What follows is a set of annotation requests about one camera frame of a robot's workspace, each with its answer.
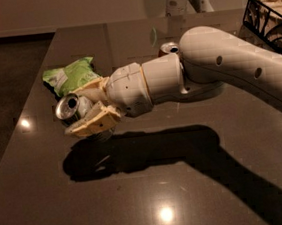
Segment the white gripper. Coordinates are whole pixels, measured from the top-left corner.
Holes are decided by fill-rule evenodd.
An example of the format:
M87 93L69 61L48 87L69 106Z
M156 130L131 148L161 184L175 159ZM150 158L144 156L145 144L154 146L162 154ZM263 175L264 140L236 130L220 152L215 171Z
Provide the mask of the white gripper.
M120 112L132 118L153 109L141 66L136 63L120 67L110 78L93 79L72 92L96 104L82 119L66 127L65 134L70 136L85 137L103 133L120 122ZM104 104L109 100L120 112L115 106Z

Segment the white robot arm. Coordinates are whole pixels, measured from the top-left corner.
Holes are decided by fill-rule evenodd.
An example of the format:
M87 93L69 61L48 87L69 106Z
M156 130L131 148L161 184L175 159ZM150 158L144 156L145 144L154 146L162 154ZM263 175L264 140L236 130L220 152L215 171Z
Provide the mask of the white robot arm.
M122 117L137 117L164 102L197 102L237 86L282 112L282 55L212 27L194 27L179 51L144 64L120 67L109 77L64 96L82 114L66 134L85 137L110 130Z

